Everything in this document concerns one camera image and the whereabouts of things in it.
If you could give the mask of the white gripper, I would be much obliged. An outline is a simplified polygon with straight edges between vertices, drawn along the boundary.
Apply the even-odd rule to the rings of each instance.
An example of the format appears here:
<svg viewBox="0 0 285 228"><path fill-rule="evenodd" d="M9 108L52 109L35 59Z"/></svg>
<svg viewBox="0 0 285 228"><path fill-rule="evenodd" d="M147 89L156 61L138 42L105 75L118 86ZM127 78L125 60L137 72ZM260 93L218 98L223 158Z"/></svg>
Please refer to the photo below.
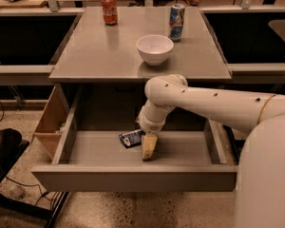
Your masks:
<svg viewBox="0 0 285 228"><path fill-rule="evenodd" d="M151 159L158 139L155 133L162 130L166 117L174 109L174 106L157 105L149 100L142 107L136 122L144 133L148 133L142 136L142 159L144 161Z"/></svg>

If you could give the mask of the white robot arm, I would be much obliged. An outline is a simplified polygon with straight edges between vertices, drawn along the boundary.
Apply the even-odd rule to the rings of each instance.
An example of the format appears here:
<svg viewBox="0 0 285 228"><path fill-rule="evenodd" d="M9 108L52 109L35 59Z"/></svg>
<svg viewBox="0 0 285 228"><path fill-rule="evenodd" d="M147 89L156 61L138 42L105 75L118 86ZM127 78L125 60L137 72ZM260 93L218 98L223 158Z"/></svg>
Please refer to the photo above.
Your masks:
<svg viewBox="0 0 285 228"><path fill-rule="evenodd" d="M146 133L161 131L176 107L246 133L234 228L285 228L285 95L190 87L178 74L148 80L144 92L138 123Z"/></svg>

